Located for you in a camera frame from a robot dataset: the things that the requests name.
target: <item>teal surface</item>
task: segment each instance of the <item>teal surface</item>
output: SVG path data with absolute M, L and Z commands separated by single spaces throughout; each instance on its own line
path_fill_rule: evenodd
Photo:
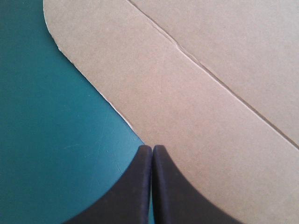
M 58 50 L 42 0 L 0 0 L 0 223 L 74 216 L 141 144 Z

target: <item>cardboard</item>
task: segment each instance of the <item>cardboard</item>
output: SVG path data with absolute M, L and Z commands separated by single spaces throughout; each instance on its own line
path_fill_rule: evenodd
M 120 0 L 44 0 L 44 14 L 63 54 L 208 200 L 245 223 L 299 223 L 298 149 L 157 23 Z
M 299 1 L 132 2 L 299 147 Z

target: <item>green surface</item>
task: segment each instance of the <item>green surface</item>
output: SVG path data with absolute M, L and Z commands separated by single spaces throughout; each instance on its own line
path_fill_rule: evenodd
M 42 1 L 0 0 L 0 223 L 74 216 L 109 190 L 140 144 L 58 50 Z

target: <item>brown cardboard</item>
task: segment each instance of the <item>brown cardboard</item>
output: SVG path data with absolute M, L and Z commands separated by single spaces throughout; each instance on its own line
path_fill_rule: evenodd
M 298 147 L 299 1 L 132 2 Z
M 44 0 L 44 13 L 64 55 L 211 202 L 245 223 L 299 223 L 298 149 L 156 23 L 120 0 Z

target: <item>black rubber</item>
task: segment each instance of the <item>black rubber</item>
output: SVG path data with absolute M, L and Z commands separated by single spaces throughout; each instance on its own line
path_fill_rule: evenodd
M 118 182 L 66 224 L 147 224 L 152 151 L 140 146 Z
M 154 148 L 152 195 L 156 224 L 240 224 L 186 180 L 164 146 Z

